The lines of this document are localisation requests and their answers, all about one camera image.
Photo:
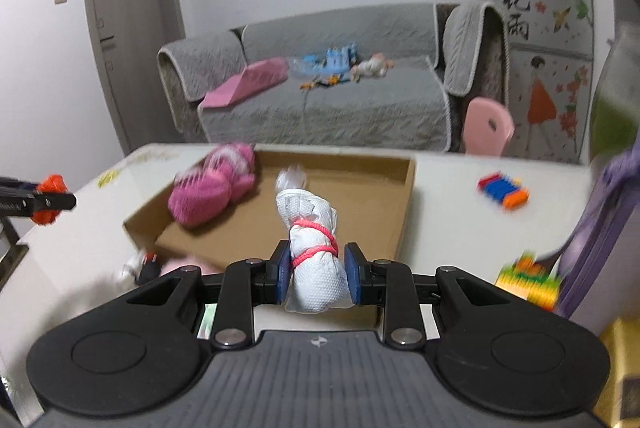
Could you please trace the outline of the magenta pink towel bundle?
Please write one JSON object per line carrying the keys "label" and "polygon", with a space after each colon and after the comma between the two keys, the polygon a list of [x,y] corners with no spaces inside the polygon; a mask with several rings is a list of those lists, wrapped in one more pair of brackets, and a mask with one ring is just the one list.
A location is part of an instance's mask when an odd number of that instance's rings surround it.
{"label": "magenta pink towel bundle", "polygon": [[197,228],[239,202],[255,185],[254,147],[241,142],[221,144],[200,165],[175,177],[168,211],[180,226]]}

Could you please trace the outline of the pink fluffy keychain toy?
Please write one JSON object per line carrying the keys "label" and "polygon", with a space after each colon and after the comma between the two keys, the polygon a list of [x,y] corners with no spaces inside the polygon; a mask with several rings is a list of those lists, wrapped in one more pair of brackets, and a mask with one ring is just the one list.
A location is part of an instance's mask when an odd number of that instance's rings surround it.
{"label": "pink fluffy keychain toy", "polygon": [[201,274],[217,274],[221,269],[210,263],[198,259],[198,257],[160,257],[151,252],[138,252],[134,254],[116,274],[115,280],[124,289],[131,286],[140,286],[149,283],[162,275],[181,267],[194,266],[201,270]]}

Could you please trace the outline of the grey door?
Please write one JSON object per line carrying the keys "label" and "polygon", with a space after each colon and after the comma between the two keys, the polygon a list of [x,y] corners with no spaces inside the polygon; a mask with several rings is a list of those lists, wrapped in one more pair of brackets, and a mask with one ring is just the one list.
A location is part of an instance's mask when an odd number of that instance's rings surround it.
{"label": "grey door", "polygon": [[156,65],[184,35],[179,0],[85,0],[99,80],[122,151],[181,141]]}

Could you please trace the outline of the yellow carton box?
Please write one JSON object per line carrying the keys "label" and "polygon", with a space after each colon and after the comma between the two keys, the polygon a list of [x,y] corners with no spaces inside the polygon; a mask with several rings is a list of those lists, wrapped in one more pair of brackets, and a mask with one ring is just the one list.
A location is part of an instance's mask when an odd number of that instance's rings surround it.
{"label": "yellow carton box", "polygon": [[616,319],[600,336],[611,370],[593,411],[608,427],[638,427],[639,320]]}

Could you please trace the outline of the pink child chair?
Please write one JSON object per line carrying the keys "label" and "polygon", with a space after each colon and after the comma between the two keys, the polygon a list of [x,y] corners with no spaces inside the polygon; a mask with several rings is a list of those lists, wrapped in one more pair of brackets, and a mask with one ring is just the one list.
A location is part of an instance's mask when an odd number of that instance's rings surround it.
{"label": "pink child chair", "polygon": [[467,155],[501,157],[514,131],[513,118],[505,106],[476,97],[466,109],[462,129],[464,151]]}

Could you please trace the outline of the pink cushion on sofa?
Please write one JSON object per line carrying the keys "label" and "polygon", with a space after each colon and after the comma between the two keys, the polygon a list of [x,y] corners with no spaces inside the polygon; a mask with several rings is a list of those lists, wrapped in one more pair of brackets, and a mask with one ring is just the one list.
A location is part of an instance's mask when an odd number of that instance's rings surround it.
{"label": "pink cushion on sofa", "polygon": [[232,107],[248,98],[261,94],[288,79],[288,61],[285,58],[260,60],[245,66],[219,87],[207,92],[200,103],[202,109]]}

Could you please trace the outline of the decorated refrigerator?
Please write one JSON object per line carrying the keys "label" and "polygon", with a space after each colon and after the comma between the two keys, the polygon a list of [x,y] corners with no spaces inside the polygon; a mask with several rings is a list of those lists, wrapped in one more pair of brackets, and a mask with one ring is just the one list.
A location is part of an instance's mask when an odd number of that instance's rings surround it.
{"label": "decorated refrigerator", "polygon": [[582,163],[593,87],[593,0],[491,1],[510,50],[511,155]]}

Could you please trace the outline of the multicolour brick cube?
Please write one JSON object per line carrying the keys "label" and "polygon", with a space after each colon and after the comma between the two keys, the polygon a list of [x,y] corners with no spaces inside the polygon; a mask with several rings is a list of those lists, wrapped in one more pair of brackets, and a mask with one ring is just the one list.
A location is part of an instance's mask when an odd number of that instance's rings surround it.
{"label": "multicolour brick cube", "polygon": [[495,285],[541,309],[553,311],[560,296],[561,279],[538,263],[532,252],[524,252],[512,265],[500,270]]}

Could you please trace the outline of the orange plastic bag bundle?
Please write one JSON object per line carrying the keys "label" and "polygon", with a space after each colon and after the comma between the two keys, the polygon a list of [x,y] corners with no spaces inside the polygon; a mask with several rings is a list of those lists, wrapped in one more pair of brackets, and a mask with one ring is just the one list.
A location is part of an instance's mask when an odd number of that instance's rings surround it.
{"label": "orange plastic bag bundle", "polygon": [[38,226],[52,225],[61,211],[54,207],[55,201],[51,200],[50,194],[63,194],[67,191],[64,179],[61,175],[50,175],[37,185],[36,190],[46,197],[38,211],[32,213],[32,222]]}

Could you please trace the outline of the plush toy on sofa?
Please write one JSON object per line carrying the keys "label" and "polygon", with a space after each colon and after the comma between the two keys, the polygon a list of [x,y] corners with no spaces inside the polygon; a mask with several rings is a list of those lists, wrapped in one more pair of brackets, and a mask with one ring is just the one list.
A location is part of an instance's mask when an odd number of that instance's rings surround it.
{"label": "plush toy on sofa", "polygon": [[394,66],[381,52],[374,54],[369,60],[355,64],[349,72],[350,80],[358,82],[360,78],[381,78]]}

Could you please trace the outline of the grey sofa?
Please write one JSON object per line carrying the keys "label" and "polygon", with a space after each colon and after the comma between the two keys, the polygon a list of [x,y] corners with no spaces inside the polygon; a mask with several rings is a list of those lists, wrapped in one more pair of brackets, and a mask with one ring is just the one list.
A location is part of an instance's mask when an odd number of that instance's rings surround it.
{"label": "grey sofa", "polygon": [[[349,72],[288,79],[232,107],[202,109],[245,66],[357,45],[355,64],[381,52],[381,78]],[[476,97],[509,100],[510,51],[487,0],[408,3],[298,14],[186,38],[160,48],[157,67],[172,118],[190,142],[329,145],[456,152]]]}

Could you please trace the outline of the white sock red band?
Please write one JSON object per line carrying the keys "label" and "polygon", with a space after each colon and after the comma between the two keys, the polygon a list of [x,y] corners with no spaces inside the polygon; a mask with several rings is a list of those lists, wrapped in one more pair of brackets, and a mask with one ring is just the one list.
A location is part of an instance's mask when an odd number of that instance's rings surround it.
{"label": "white sock red band", "polygon": [[288,230],[292,277],[285,309],[318,315],[349,309],[352,297],[336,239],[337,211],[306,189],[303,167],[282,169],[276,179],[276,206]]}

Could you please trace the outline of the small colourful brick stack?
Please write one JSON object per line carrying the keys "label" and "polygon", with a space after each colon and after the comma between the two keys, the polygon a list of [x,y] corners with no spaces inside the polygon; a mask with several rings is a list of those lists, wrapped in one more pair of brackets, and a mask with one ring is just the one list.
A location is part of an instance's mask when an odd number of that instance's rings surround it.
{"label": "small colourful brick stack", "polygon": [[477,188],[480,193],[507,211],[514,211],[529,200],[529,191],[521,181],[506,177],[502,173],[491,174],[480,179],[477,182]]}

